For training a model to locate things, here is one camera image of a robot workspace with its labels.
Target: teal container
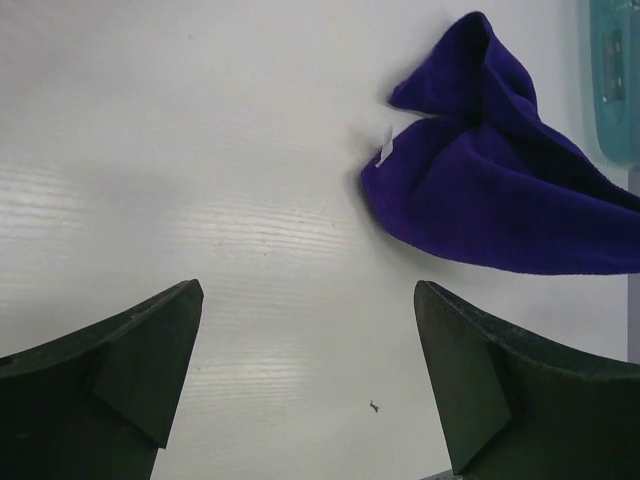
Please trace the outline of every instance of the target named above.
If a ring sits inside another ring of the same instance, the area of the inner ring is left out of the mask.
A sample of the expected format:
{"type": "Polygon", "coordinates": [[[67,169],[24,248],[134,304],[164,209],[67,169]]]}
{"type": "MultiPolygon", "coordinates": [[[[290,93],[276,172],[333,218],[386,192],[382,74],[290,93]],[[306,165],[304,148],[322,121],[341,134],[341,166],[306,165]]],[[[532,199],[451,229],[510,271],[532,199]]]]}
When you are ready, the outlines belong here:
{"type": "Polygon", "coordinates": [[[619,165],[640,163],[640,0],[590,0],[598,143],[619,165]]]}

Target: microfiber cloth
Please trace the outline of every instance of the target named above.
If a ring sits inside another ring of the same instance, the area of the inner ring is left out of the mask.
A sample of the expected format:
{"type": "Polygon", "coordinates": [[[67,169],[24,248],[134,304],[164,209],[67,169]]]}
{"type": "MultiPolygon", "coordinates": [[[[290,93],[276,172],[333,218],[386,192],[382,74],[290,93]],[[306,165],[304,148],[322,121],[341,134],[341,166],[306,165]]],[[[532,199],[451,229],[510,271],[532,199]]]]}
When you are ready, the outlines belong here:
{"type": "Polygon", "coordinates": [[[640,199],[540,120],[531,77],[482,13],[455,23],[390,103],[437,115],[361,174],[391,235],[519,273],[640,272],[640,199]]]}

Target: white tabletop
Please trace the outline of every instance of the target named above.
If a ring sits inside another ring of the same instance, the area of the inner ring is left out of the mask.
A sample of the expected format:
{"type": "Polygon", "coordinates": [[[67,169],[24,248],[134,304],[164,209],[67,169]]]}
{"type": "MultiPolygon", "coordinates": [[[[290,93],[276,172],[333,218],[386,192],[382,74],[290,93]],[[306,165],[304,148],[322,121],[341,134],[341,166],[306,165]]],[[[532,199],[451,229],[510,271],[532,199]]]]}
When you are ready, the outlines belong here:
{"type": "Polygon", "coordinates": [[[529,68],[543,119],[592,149],[584,4],[0,2],[0,356],[198,278],[200,333],[154,480],[448,469],[416,281],[624,359],[627,280],[433,258],[375,225],[357,172],[415,118],[385,92],[474,9],[529,68]]]}

